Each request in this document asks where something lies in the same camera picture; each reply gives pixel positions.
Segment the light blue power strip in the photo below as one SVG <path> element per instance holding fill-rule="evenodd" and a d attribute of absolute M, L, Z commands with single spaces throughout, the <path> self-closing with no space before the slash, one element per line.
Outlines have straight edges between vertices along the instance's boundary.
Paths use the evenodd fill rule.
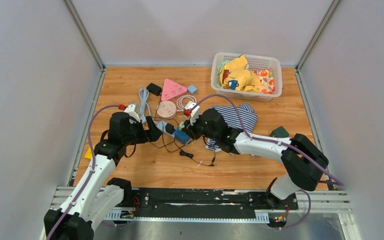
<path fill-rule="evenodd" d="M 169 127 L 169 131 L 166 130 L 167 122 L 161 120 L 157 123 L 157 128 L 160 129 L 164 134 L 171 137 L 172 139 L 175 139 L 175 130 L 178 129 L 177 127 Z"/>

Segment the blue cube charger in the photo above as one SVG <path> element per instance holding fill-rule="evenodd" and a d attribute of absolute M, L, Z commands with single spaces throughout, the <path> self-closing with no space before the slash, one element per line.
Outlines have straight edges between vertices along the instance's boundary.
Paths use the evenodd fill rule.
<path fill-rule="evenodd" d="M 191 141 L 191 138 L 178 128 L 174 132 L 174 139 L 183 145 L 188 145 Z"/>

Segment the black adapter with cable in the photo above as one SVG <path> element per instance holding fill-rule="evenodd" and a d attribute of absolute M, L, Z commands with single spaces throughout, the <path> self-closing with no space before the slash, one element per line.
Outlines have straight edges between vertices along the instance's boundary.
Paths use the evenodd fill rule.
<path fill-rule="evenodd" d="M 172 142 L 169 142 L 169 143 L 166 143 L 165 142 L 165 139 L 164 139 L 164 136 L 165 136 L 165 134 L 166 134 L 166 132 L 165 132 L 165 130 L 166 130 L 166 127 L 169 127 L 169 134 L 174 134 L 175 133 L 175 128 L 174 127 L 171 127 L 171 124 L 170 123 L 167 123 L 166 125 L 164 125 L 163 123 L 162 123 L 162 127 L 161 127 L 161 132 L 162 132 L 162 135 L 161 135 L 161 139 L 162 139 L 162 142 L 163 142 L 163 146 L 156 146 L 154 143 L 153 143 L 153 145 L 155 146 L 155 147 L 157 147 L 158 149 L 161 149 L 161 148 L 164 148 L 166 151 L 168 151 L 169 153 L 175 153 L 175 152 L 177 152 L 177 151 L 179 151 L 179 155 L 180 156 L 184 156 L 184 157 L 187 157 L 187 158 L 189 158 L 189 159 L 191 159 L 192 161 L 194 161 L 195 163 L 197 163 L 197 166 L 199 167 L 199 166 L 205 166 L 205 167 L 215 167 L 216 166 L 216 164 L 214 163 L 214 161 L 215 161 L 215 159 L 216 159 L 216 153 L 214 152 L 214 157 L 213 157 L 213 159 L 212 159 L 212 161 L 211 161 L 211 164 L 203 164 L 202 163 L 202 161 L 200 161 L 200 162 L 198 162 L 198 161 L 196 161 L 196 160 L 194 160 L 194 155 L 192 154 L 192 153 L 188 153 L 188 152 L 186 152 L 186 151 L 184 151 L 183 149 L 182 149 L 182 147 L 185 147 L 185 145 L 183 145 L 183 146 L 179 146 L 179 145 L 177 145 L 177 143 L 176 143 L 176 139 L 174 138 L 173 139 L 173 141 Z M 170 144 L 175 144 L 176 146 L 177 146 L 177 149 L 175 149 L 175 150 L 169 150 L 168 148 L 167 148 L 167 146 L 168 145 L 170 145 Z"/>

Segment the pink triangular power strip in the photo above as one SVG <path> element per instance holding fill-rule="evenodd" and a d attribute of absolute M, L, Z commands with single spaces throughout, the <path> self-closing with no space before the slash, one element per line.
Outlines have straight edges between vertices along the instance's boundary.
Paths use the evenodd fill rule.
<path fill-rule="evenodd" d="M 161 100 L 171 101 L 187 93 L 188 89 L 185 86 L 166 78 L 163 82 Z"/>

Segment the yellow power adapter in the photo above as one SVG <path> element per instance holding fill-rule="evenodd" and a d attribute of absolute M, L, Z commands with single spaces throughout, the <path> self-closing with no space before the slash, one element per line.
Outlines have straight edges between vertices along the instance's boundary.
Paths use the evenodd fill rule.
<path fill-rule="evenodd" d="M 86 150 L 83 157 L 88 160 L 91 160 L 93 158 L 92 150 L 90 147 Z"/>

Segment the dark green cube charger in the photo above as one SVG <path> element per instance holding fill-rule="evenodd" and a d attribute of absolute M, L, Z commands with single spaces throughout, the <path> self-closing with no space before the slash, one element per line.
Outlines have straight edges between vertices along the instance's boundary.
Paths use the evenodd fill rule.
<path fill-rule="evenodd" d="M 269 136 L 272 138 L 288 138 L 290 134 L 283 126 L 279 126 L 275 128 Z"/>

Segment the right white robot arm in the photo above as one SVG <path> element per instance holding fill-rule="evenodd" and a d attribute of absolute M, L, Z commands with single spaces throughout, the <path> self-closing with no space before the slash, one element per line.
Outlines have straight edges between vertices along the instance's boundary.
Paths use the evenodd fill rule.
<path fill-rule="evenodd" d="M 303 134 L 275 138 L 247 132 L 243 128 L 228 126 L 214 108 L 200 113 L 199 108 L 185 110 L 186 120 L 182 131 L 194 140 L 205 137 L 215 142 L 223 152 L 248 154 L 282 163 L 286 173 L 275 178 L 266 190 L 265 201 L 278 209 L 291 194 L 314 191 L 329 165 L 327 157 Z"/>

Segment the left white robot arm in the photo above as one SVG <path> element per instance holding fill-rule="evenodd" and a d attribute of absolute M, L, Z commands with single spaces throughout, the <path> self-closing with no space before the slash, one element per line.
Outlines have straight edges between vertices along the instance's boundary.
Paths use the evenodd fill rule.
<path fill-rule="evenodd" d="M 127 147 L 157 141 L 162 131 L 151 116 L 146 116 L 148 129 L 139 118 L 126 111 L 115 112 L 109 129 L 92 152 L 89 166 L 78 185 L 57 209 L 44 216 L 48 240 L 92 240 L 107 214 L 116 206 L 129 206 L 133 201 L 131 183 L 121 178 L 105 180 L 115 170 Z"/>

